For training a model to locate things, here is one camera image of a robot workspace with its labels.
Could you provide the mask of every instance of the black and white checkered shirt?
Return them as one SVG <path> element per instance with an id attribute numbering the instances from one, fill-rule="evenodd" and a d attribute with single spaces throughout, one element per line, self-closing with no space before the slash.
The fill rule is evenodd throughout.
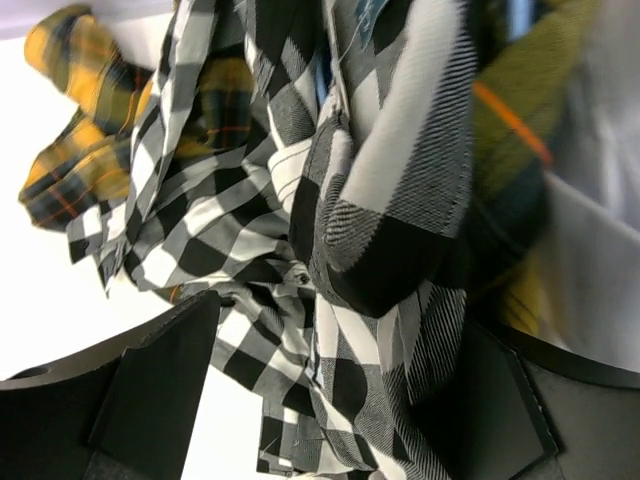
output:
<path id="1" fill-rule="evenodd" d="M 465 2 L 388 0 L 367 18 L 356 3 L 183 0 L 129 197 L 68 236 L 107 288 L 124 267 L 141 289 L 216 288 L 243 314 L 223 312 L 212 363 L 265 399 L 259 471 L 445 480 L 409 410 L 450 377 L 464 316 Z M 325 26 L 335 81 L 319 108 Z M 239 43 L 256 84 L 248 144 L 173 164 L 207 55 Z"/>

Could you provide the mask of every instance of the white background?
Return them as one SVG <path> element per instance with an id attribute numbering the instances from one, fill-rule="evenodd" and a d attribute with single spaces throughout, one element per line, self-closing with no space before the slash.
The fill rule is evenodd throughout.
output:
<path id="1" fill-rule="evenodd" d="M 169 15 L 110 25 L 128 60 L 155 68 Z M 18 191 L 37 153 L 76 109 L 23 57 L 24 38 L 0 42 L 0 379 L 82 350 L 169 305 L 126 279 L 104 295 L 93 261 L 72 266 L 63 235 L 31 226 Z M 261 399 L 209 368 L 184 480 L 257 480 Z"/>

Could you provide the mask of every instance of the green plaid fabric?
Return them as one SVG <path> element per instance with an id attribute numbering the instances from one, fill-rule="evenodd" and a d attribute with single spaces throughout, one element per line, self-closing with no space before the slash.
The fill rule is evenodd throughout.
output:
<path id="1" fill-rule="evenodd" d="M 547 145 L 599 1 L 547 3 L 550 12 L 503 48 L 474 85 L 471 301 L 510 278 L 548 219 L 543 172 L 553 160 Z"/>
<path id="2" fill-rule="evenodd" d="M 25 58 L 79 105 L 38 154 L 18 196 L 34 225 L 64 231 L 100 201 L 127 196 L 131 132 L 149 99 L 151 72 L 124 61 L 111 33 L 83 5 L 38 23 L 26 38 Z M 252 92 L 242 51 L 210 57 L 176 159 L 243 145 Z"/>

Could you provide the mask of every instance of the shirt label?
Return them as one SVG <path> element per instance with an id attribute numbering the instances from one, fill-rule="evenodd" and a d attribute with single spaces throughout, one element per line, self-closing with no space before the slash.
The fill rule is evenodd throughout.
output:
<path id="1" fill-rule="evenodd" d="M 356 18 L 358 20 L 358 31 L 363 49 L 369 45 L 376 20 L 388 1 L 389 0 L 358 0 Z"/>

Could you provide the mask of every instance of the gingham shirt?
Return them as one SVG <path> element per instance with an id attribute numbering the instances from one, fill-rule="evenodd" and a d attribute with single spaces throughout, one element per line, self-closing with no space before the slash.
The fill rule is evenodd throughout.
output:
<path id="1" fill-rule="evenodd" d="M 143 289 L 186 283 L 181 292 L 189 295 L 213 286 L 227 308 L 233 302 L 244 314 L 223 312 L 212 363 L 265 398 L 262 472 L 449 478 L 409 409 L 450 377 L 464 315 L 465 257 L 456 238 L 470 188 L 474 61 L 463 3 L 391 0 L 380 28 L 359 43 L 356 14 L 342 0 L 183 0 L 134 127 L 129 197 L 94 208 L 68 230 L 74 257 L 94 254 L 107 287 L 124 266 Z M 323 10 L 334 73 L 342 75 L 318 111 L 313 68 Z M 176 167 L 171 159 L 207 53 L 237 43 L 258 91 L 249 143 Z M 413 225 L 418 240 L 439 238 L 440 248 L 372 318 L 331 288 L 322 252 L 311 249 L 306 265 L 296 260 L 287 234 L 289 215 L 299 218 L 304 205 L 302 182 L 324 187 L 324 176 L 334 178 L 327 172 L 351 167 L 346 138 L 354 152 L 371 151 L 392 142 L 390 132 L 401 135 L 398 148 L 379 145 L 367 157 L 369 173 L 381 178 L 384 167 L 391 179 L 379 199 L 391 208 L 376 212 Z M 428 186 L 416 190 L 418 179 Z M 327 198 L 319 191 L 318 204 Z M 416 210 L 428 198 L 440 203 Z M 312 228 L 297 232 L 301 242 L 313 243 L 319 225 L 340 227 L 308 215 Z M 393 244 L 402 248 L 402 238 Z M 401 260 L 424 261 L 416 247 Z M 384 272 L 376 273 L 381 288 Z"/>

